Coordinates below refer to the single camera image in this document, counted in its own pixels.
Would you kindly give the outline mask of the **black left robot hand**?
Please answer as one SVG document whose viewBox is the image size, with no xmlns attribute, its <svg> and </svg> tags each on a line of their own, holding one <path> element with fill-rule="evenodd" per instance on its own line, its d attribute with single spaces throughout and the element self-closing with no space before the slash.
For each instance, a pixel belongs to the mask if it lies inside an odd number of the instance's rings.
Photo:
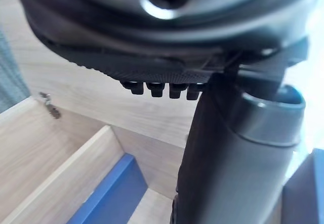
<svg viewBox="0 0 324 224">
<path fill-rule="evenodd" d="M 308 55 L 318 0 L 20 0 L 35 36 L 135 95 L 198 104 L 171 223 L 263 223 L 305 100 L 284 86 Z"/>
</svg>

